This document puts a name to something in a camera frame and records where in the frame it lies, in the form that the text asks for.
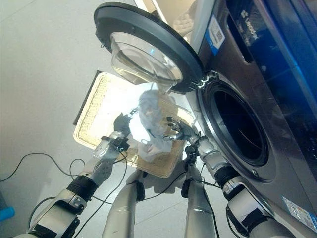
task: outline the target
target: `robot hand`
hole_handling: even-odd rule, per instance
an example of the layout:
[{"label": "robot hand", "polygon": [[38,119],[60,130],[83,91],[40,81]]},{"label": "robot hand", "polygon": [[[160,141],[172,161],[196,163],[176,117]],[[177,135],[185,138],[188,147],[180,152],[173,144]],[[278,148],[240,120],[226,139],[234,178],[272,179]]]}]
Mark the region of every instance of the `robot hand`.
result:
[{"label": "robot hand", "polygon": [[172,117],[167,117],[166,119],[170,122],[168,126],[171,126],[172,130],[178,131],[178,133],[167,135],[164,140],[188,140],[193,145],[199,139],[199,136],[189,125]]}]

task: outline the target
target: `blue object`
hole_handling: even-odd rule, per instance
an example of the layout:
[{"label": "blue object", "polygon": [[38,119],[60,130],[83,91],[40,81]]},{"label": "blue object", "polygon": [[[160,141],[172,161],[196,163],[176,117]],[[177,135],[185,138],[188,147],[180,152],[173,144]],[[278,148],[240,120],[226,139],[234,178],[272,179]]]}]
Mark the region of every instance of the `blue object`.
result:
[{"label": "blue object", "polygon": [[13,207],[7,207],[0,211],[0,222],[2,222],[5,219],[8,219],[10,217],[13,217],[15,214],[15,211]]}]

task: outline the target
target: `tile floor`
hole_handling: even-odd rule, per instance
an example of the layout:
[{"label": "tile floor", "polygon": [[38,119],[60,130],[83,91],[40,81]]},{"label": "tile floor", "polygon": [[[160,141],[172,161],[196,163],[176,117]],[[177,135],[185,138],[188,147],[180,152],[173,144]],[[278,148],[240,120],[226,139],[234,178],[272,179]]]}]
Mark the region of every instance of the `tile floor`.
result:
[{"label": "tile floor", "polygon": [[[114,73],[110,53],[101,49],[95,37],[93,12],[104,0],[1,0],[1,179],[7,177],[20,158],[32,152],[52,155],[67,171],[74,158],[87,161],[92,151],[77,144],[72,125],[96,70]],[[74,165],[73,173],[82,165]],[[105,197],[119,182],[124,165],[97,191]],[[127,174],[134,170],[128,167]],[[204,171],[207,180],[211,177]],[[164,187],[169,179],[160,179]],[[63,175],[45,156],[33,155],[23,161],[17,173],[0,183],[1,193],[15,216],[0,224],[0,237],[26,231],[34,206],[66,188],[71,178]],[[137,204],[135,237],[183,237],[187,201],[175,192]],[[207,188],[214,206],[220,236],[234,237],[225,220],[226,202],[221,191]],[[146,196],[153,195],[152,188]],[[99,206],[93,200],[80,220],[83,224]],[[79,237],[100,237],[109,205],[91,219]]]}]

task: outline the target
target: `washing machine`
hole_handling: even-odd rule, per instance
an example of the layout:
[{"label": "washing machine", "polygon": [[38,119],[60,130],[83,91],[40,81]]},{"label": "washing machine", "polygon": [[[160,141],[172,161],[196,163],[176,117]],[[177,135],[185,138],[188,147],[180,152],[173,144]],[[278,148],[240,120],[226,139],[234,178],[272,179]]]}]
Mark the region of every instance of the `washing machine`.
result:
[{"label": "washing machine", "polygon": [[311,0],[217,0],[198,53],[138,8],[105,3],[94,18],[117,73],[186,94],[234,168],[316,229],[316,13]]}]

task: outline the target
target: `washing machine drum opening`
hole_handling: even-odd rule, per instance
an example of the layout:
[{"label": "washing machine drum opening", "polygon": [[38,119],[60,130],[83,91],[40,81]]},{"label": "washing machine drum opening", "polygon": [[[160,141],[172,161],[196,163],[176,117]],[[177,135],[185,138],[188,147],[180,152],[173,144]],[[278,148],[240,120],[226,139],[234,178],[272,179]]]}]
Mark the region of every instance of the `washing machine drum opening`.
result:
[{"label": "washing machine drum opening", "polygon": [[226,85],[213,85],[205,92],[208,120],[221,143],[236,157],[253,166],[267,162],[263,129],[246,102]]}]

